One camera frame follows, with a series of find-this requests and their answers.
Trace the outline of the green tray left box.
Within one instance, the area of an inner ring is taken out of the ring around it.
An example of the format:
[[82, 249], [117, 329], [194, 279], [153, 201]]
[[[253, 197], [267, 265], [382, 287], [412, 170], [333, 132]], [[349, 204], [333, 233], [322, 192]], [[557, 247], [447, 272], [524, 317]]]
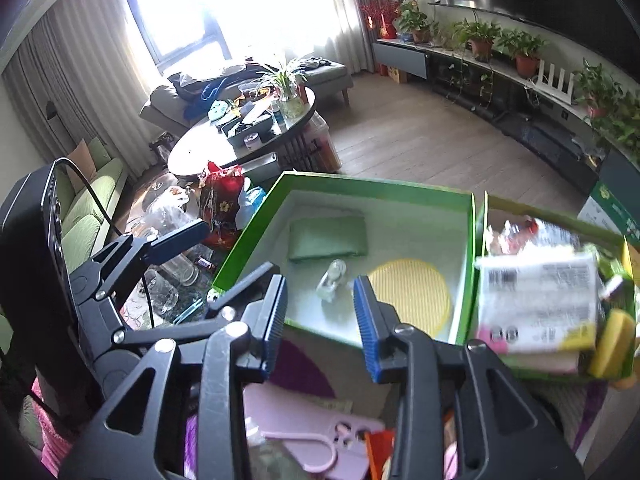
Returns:
[[[470, 192], [412, 182], [358, 179], [337, 174], [287, 171], [266, 198], [224, 260], [213, 288], [226, 292], [266, 261], [288, 282], [288, 324], [353, 347], [360, 345], [350, 285], [385, 263], [418, 259], [447, 284], [450, 310], [436, 339], [465, 341], [473, 310], [475, 197]], [[298, 219], [359, 216], [368, 251], [348, 256], [344, 284], [331, 302], [316, 287], [330, 259], [288, 258], [290, 224]]]

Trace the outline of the round dark coffee table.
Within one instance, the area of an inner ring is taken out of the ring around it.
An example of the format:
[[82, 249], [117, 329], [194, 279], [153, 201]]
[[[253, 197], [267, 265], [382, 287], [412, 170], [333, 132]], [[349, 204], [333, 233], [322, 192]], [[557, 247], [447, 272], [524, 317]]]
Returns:
[[[229, 128], [205, 117], [177, 141], [166, 162], [168, 171], [179, 178], [195, 178], [210, 162], [220, 168], [243, 165], [276, 152], [286, 144], [299, 144], [316, 111], [316, 94], [311, 88], [305, 88], [305, 92], [307, 102], [303, 104], [302, 112], [294, 118], [283, 118], [282, 122], [277, 122], [271, 115], [274, 96], [256, 101], [252, 109]], [[269, 130], [253, 138], [250, 128], [239, 130], [244, 119], [250, 122], [262, 119]]]

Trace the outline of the yellow round silicone mat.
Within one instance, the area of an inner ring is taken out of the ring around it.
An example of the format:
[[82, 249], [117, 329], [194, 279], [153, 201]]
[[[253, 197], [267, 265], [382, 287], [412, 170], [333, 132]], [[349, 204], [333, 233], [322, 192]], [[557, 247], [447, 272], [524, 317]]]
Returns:
[[396, 259], [368, 274], [376, 298], [391, 304], [401, 322], [423, 330], [432, 338], [449, 323], [451, 299], [442, 274], [419, 259]]

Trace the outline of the white wifi router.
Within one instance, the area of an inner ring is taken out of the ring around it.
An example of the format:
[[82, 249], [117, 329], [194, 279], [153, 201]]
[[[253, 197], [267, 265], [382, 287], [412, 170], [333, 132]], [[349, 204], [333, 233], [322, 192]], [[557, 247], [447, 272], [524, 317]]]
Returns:
[[553, 63], [540, 60], [534, 78], [534, 88], [564, 104], [574, 102], [575, 74], [565, 68], [556, 68]]

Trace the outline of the blue white tissue pack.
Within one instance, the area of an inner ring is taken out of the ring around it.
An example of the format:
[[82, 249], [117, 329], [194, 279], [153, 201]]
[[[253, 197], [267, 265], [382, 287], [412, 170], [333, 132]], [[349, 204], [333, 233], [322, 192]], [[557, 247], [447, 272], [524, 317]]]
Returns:
[[266, 198], [266, 192], [260, 188], [250, 188], [248, 191], [243, 190], [238, 198], [239, 210], [235, 216], [235, 226], [242, 231], [253, 218], [256, 211]]

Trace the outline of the green cloth pad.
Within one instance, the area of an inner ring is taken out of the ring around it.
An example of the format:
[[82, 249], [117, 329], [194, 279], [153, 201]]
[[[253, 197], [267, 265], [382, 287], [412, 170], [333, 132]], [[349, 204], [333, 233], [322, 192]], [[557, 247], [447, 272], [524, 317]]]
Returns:
[[359, 216], [303, 218], [291, 222], [291, 261], [360, 257], [369, 251], [367, 225]]

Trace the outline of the grey sofa with clothes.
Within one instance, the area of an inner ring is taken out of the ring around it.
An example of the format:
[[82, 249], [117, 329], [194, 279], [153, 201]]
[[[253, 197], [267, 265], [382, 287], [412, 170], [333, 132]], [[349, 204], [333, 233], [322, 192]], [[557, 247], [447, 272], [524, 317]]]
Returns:
[[205, 118], [215, 101], [233, 101], [244, 81], [259, 79], [274, 70], [252, 58], [224, 63], [198, 76], [182, 70], [165, 78], [149, 95], [139, 116], [180, 138]]

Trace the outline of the grey tv cabinet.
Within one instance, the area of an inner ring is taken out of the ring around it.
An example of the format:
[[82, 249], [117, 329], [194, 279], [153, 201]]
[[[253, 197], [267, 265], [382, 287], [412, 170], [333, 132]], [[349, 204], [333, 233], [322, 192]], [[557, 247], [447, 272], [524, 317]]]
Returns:
[[373, 52], [376, 62], [427, 81], [434, 92], [523, 144], [584, 194], [599, 182], [620, 194], [639, 182], [638, 162], [597, 134], [585, 110], [545, 94], [506, 63], [400, 40], [376, 40]]

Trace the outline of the white wipes pack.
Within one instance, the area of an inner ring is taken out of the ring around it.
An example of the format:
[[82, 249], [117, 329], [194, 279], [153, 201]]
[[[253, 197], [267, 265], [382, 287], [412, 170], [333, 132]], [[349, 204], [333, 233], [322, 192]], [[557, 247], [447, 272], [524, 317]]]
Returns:
[[475, 337], [506, 356], [591, 350], [598, 267], [589, 252], [487, 256], [480, 271]]

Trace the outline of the small clear bottle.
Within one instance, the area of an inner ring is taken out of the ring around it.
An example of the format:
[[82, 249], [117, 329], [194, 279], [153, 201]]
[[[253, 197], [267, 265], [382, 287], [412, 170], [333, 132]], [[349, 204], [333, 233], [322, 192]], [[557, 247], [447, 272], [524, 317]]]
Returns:
[[328, 270], [322, 275], [316, 287], [316, 294], [322, 301], [332, 302], [334, 300], [336, 290], [344, 281], [346, 270], [346, 262], [342, 259], [335, 259], [329, 264]]

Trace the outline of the pink phone case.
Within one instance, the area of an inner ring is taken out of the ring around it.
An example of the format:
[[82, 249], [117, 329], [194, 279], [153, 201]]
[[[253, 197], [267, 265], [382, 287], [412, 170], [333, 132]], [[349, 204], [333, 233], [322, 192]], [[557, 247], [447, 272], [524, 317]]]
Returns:
[[366, 435], [384, 422], [343, 413], [271, 384], [243, 391], [246, 418], [262, 437], [284, 445], [308, 474], [362, 479], [369, 470]]

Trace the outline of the red snack bag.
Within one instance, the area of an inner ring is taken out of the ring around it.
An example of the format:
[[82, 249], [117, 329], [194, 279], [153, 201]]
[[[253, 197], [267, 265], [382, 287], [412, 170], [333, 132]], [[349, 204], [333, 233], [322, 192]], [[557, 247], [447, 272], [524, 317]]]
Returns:
[[244, 176], [239, 166], [220, 168], [208, 162], [198, 176], [198, 211], [209, 228], [204, 244], [210, 248], [231, 249], [239, 237], [236, 215]]

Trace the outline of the grey footstool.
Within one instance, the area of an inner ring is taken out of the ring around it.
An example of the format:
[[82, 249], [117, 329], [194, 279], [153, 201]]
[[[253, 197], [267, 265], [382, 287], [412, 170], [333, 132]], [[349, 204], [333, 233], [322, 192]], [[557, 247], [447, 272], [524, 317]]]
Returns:
[[354, 86], [354, 82], [345, 65], [312, 56], [299, 60], [294, 73], [305, 77], [306, 86], [311, 88], [318, 100], [341, 96], [345, 105], [350, 105], [348, 92]]

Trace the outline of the green tray box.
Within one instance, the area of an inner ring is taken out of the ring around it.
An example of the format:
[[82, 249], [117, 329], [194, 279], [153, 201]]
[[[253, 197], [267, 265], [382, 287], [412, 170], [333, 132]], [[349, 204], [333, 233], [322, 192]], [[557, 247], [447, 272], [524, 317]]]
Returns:
[[[450, 310], [436, 339], [465, 341], [473, 310], [475, 197], [470, 192], [412, 182], [358, 179], [337, 174], [287, 171], [266, 198], [224, 260], [213, 288], [226, 292], [266, 261], [288, 282], [288, 324], [353, 347], [360, 345], [350, 285], [385, 263], [418, 259], [447, 284]], [[330, 259], [288, 258], [290, 224], [298, 219], [359, 216], [368, 251], [348, 256], [344, 284], [331, 302], [316, 287]]]
[[495, 195], [476, 230], [470, 337], [523, 378], [631, 378], [637, 237]]

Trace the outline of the green tray right box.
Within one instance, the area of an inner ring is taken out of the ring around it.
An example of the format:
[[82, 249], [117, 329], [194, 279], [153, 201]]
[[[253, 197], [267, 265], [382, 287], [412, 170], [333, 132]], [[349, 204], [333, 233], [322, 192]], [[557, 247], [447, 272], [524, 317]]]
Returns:
[[631, 378], [637, 237], [495, 195], [476, 230], [470, 337], [523, 378]]

